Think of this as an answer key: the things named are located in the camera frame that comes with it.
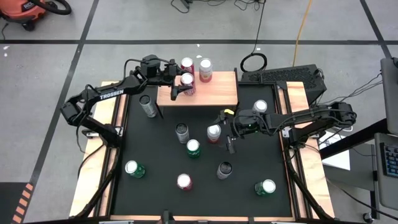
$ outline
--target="yellow cable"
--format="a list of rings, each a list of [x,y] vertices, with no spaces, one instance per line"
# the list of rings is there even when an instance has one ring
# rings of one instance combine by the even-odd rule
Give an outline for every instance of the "yellow cable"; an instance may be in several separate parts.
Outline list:
[[[294,63],[296,62],[297,46],[298,46],[298,44],[299,44],[299,39],[300,39],[301,31],[302,31],[303,26],[304,26],[304,24],[305,24],[305,19],[307,18],[308,11],[310,10],[311,3],[312,3],[312,0],[310,0],[310,1],[308,2],[308,6],[307,6],[307,9],[305,10],[305,14],[304,14],[304,17],[303,17],[303,21],[301,22],[300,30],[298,31],[298,34],[297,34],[296,46],[294,47],[293,67],[294,67]]]

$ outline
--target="keyboard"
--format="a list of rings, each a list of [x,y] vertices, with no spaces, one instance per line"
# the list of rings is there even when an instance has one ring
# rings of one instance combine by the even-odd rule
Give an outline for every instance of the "keyboard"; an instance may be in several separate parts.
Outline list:
[[[316,65],[270,69],[265,71],[244,72],[242,82],[303,82],[308,104],[313,103],[324,91],[326,86],[322,78],[315,72]]]
[[[381,155],[384,175],[398,178],[398,145],[385,144]]]

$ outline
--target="red soda can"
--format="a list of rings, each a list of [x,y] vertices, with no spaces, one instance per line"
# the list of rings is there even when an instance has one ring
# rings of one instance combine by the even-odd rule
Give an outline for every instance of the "red soda can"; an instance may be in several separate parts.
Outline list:
[[[192,180],[188,174],[180,174],[177,177],[177,185],[182,190],[191,190],[192,189]]]
[[[191,73],[184,73],[181,76],[181,85],[192,86],[192,89],[185,90],[184,93],[188,96],[192,96],[196,92],[195,88],[195,77]]]
[[[183,58],[181,60],[181,68],[188,71],[192,75],[195,74],[195,67],[193,66],[193,60],[191,58]]]

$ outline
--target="black floor stripe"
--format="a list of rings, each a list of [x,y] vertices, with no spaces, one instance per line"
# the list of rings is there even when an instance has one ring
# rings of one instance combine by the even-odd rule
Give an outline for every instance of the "black floor stripe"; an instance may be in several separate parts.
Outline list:
[[[75,74],[75,70],[76,70],[77,64],[79,62],[81,51],[83,50],[84,40],[87,38],[87,34],[90,29],[91,22],[93,21],[93,17],[94,17],[94,14],[95,14],[95,11],[96,11],[96,8],[98,5],[98,1],[99,0],[94,0],[93,5],[91,6],[90,13],[88,14],[88,18],[87,18],[85,27],[83,29],[83,33],[81,34],[79,44],[76,48],[75,55],[73,56],[73,59],[72,59],[72,62],[71,62],[71,65],[70,65],[70,68],[68,71],[68,75],[65,79],[60,97],[59,97],[57,105],[55,107],[55,111],[52,116],[49,129],[47,130],[42,148],[39,153],[39,157],[37,158],[37,162],[34,167],[32,177],[30,178],[30,182],[34,186],[37,185],[37,181],[39,180],[40,173],[41,173],[43,165],[44,165],[44,160],[47,157],[47,153],[50,148],[51,140],[53,138],[55,128],[57,127],[57,123],[58,123],[58,120],[60,117],[60,113],[61,113],[60,107],[63,105],[63,103],[65,102],[65,100],[67,98],[68,90],[69,90],[70,84],[72,82],[72,78]]]
[[[372,16],[372,13],[371,13],[371,11],[369,9],[368,4],[366,3],[365,0],[359,0],[359,1],[361,2],[363,10],[365,11],[366,16],[368,17],[369,22],[371,23],[371,26],[373,28],[374,34],[376,35],[378,41],[380,41],[380,46],[381,46],[381,49],[384,52],[384,56],[386,58],[391,58],[391,53],[390,53],[390,51],[389,51],[389,49],[388,49],[388,47],[387,47],[387,45],[386,45],[386,43],[385,43],[385,41],[383,39],[383,36],[380,33],[379,28],[377,27],[376,21],[374,20],[374,18]]]
[[[398,45],[398,40],[384,41]],[[255,40],[197,39],[197,40],[0,40],[0,44],[108,44],[108,45],[155,45],[155,44],[254,44]],[[258,40],[258,44],[295,45],[296,40]],[[379,40],[300,40],[300,45],[380,45]]]
[[[0,44],[79,44],[80,40],[0,40]]]

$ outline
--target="black table surface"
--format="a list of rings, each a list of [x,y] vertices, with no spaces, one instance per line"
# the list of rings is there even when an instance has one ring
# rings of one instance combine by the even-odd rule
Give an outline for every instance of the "black table surface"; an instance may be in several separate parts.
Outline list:
[[[156,99],[156,88],[143,94]],[[227,127],[221,125],[218,144],[207,142],[206,129],[220,113],[220,107],[167,107],[159,115],[148,118],[139,105],[140,96],[133,96],[127,117],[122,166],[118,170],[112,215],[160,215],[167,209],[174,215],[222,217],[291,217],[290,197],[282,149],[278,135],[260,133],[235,141],[237,153],[229,154],[224,146]],[[275,112],[272,88],[239,87],[240,108],[252,108],[254,102],[268,102],[267,112]],[[201,155],[191,159],[185,145],[180,144],[175,126],[188,125],[191,139],[200,143]],[[141,179],[124,171],[127,161],[145,166]],[[216,176],[218,165],[228,161],[233,173],[225,180]],[[177,187],[177,176],[189,174],[191,191]],[[257,196],[254,184],[271,179],[276,191],[266,197]]]

